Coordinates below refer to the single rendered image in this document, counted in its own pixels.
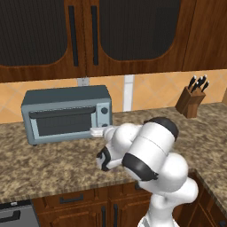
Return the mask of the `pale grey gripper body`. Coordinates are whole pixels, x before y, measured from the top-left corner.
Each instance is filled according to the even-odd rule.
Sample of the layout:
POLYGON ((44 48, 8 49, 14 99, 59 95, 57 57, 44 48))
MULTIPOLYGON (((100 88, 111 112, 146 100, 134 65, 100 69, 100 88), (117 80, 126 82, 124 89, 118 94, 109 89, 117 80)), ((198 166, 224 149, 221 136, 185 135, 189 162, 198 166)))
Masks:
POLYGON ((101 128, 90 128, 90 134, 93 137, 102 137, 104 135, 104 127, 101 128))

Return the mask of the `wooden drawer front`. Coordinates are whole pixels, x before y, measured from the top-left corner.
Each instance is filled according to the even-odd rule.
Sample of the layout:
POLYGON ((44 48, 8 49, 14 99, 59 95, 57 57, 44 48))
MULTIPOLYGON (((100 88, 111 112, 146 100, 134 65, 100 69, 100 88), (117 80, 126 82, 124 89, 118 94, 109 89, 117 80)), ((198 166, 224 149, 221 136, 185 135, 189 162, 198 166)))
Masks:
POLYGON ((117 185, 110 186, 108 189, 109 198, 119 199, 123 197, 135 196, 138 194, 147 193, 147 191, 144 189, 136 190, 135 183, 136 182, 131 182, 126 184, 117 184, 117 185))
POLYGON ((58 195, 48 196, 45 198, 45 201, 48 207, 65 207, 65 206, 78 205, 78 204, 83 204, 85 202, 93 201, 94 197, 95 195, 93 190, 86 190, 81 192, 70 192, 70 193, 62 193, 58 195), (64 197, 64 199, 70 199, 70 198, 79 197, 80 193, 83 193, 83 200, 67 203, 67 204, 59 204, 60 197, 64 197))

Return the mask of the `grey dishwasher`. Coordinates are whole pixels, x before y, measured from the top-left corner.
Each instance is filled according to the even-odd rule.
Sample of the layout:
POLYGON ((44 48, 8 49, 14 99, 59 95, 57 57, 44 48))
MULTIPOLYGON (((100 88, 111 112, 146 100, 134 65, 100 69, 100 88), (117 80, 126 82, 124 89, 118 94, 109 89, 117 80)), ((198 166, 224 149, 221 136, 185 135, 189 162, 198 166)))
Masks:
POLYGON ((0 227, 40 227, 31 200, 0 204, 0 227))

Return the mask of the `wooden knife block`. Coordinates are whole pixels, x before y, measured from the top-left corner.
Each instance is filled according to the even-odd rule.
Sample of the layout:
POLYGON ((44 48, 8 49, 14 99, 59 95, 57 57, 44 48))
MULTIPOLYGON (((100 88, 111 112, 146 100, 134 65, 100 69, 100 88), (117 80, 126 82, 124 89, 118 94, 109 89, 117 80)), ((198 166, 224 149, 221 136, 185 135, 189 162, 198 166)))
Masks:
POLYGON ((187 119, 196 118, 198 107, 205 96, 206 94, 201 89, 191 92, 185 87, 176 102, 176 110, 187 119))

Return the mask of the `wooden corner base cupboard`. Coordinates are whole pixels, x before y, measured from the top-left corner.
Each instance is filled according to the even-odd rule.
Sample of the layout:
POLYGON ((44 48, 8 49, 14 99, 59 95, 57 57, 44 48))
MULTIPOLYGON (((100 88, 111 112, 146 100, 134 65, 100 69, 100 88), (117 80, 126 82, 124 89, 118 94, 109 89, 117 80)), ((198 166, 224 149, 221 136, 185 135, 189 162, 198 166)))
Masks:
POLYGON ((227 216, 217 205, 217 199, 208 189, 197 171, 189 177, 196 181, 199 195, 191 204, 183 204, 174 209, 173 217, 180 227, 227 227, 227 216))

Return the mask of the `wooden base cupboard door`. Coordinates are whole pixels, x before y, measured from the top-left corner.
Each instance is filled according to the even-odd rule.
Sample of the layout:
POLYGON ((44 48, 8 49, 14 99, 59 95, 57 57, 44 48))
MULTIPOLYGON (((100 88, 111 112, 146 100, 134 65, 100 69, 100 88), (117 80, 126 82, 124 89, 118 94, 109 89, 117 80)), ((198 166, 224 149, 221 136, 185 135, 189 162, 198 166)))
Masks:
POLYGON ((102 227, 101 208, 107 203, 99 202, 80 207, 68 207, 44 212, 38 216, 41 227, 102 227))
POLYGON ((118 205, 118 227, 137 227, 150 203, 149 195, 110 200, 110 227, 114 227, 114 204, 118 205))

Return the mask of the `white wall outlet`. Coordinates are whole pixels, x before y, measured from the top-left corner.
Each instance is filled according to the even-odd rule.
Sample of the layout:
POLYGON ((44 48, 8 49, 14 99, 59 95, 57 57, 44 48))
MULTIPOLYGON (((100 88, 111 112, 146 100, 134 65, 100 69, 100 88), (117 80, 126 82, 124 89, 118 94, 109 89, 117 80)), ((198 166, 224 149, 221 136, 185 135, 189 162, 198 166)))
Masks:
POLYGON ((88 77, 78 78, 77 79, 77 85, 78 86, 89 86, 90 80, 88 77))

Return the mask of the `plain wooden cupboard panel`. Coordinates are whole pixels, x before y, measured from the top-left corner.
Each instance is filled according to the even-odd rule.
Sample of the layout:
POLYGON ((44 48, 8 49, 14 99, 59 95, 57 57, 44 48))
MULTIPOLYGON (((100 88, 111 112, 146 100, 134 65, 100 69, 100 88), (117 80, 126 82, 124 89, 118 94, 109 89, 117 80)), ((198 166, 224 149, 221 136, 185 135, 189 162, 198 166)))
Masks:
POLYGON ((184 71, 227 69, 227 0, 197 0, 184 71))

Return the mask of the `grey-blue toaster oven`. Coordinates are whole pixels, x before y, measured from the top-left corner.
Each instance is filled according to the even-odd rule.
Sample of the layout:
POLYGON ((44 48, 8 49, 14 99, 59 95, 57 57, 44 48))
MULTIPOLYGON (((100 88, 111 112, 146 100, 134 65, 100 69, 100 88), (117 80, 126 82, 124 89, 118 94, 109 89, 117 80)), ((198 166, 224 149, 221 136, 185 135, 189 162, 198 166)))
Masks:
POLYGON ((52 136, 39 136, 36 121, 29 117, 30 112, 95 106, 91 115, 91 127, 101 128, 113 124, 112 99, 105 85, 69 87, 45 90, 28 90, 21 104, 21 113, 31 145, 55 143, 67 140, 90 138, 90 130, 52 136), (106 107, 107 114, 101 109, 106 107))

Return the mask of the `wooden cupboard door dark glass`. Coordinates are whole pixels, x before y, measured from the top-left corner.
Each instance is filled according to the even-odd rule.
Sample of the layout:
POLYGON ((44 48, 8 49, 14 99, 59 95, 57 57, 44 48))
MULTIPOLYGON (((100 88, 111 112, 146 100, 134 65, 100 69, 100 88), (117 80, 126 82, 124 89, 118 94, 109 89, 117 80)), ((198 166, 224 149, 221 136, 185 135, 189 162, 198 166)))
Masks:
POLYGON ((82 0, 88 76, 180 71, 197 0, 82 0), (98 65, 91 6, 97 6, 98 65))
POLYGON ((86 75, 82 0, 0 0, 0 82, 86 75), (78 67, 68 6, 74 7, 78 67))

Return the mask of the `toaster oven glass door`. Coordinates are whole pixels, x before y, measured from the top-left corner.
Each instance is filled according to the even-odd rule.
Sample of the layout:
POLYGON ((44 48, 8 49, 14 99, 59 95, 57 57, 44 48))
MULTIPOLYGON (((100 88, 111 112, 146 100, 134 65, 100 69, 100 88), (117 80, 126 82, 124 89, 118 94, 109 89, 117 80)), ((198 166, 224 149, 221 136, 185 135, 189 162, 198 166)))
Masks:
POLYGON ((88 131, 91 128, 91 114, 77 114, 33 119, 36 121, 38 135, 52 136, 88 131))

